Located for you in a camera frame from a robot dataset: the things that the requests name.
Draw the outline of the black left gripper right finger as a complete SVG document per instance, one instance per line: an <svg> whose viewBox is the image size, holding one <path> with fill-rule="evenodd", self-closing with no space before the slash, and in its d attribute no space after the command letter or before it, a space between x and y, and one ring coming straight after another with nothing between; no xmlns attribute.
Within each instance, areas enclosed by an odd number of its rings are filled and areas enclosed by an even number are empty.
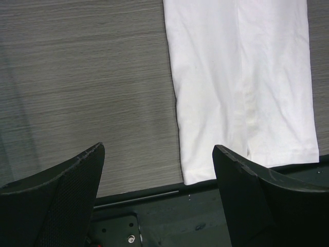
<svg viewBox="0 0 329 247"><path fill-rule="evenodd" d="M266 168L217 145L216 181L232 246L328 246L328 156Z"/></svg>

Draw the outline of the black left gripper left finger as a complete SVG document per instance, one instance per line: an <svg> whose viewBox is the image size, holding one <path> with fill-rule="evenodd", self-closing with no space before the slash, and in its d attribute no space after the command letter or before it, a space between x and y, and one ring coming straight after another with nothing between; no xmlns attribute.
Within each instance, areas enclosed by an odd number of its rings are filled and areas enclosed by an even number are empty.
<svg viewBox="0 0 329 247"><path fill-rule="evenodd" d="M105 147L1 187L1 246L84 246Z"/></svg>

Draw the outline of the white t-shirt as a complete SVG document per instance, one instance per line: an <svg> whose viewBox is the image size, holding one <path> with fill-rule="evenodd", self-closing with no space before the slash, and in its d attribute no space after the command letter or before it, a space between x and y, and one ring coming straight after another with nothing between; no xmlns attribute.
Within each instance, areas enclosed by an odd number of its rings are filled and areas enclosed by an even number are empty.
<svg viewBox="0 0 329 247"><path fill-rule="evenodd" d="M223 145L265 167L316 163L306 1L164 1L184 183Z"/></svg>

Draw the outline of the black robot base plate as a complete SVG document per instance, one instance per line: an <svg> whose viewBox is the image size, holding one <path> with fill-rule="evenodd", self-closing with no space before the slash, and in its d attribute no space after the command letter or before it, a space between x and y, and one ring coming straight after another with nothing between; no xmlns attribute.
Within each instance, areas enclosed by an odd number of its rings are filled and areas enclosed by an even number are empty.
<svg viewBox="0 0 329 247"><path fill-rule="evenodd" d="M232 246L216 179L97 201L89 246Z"/></svg>

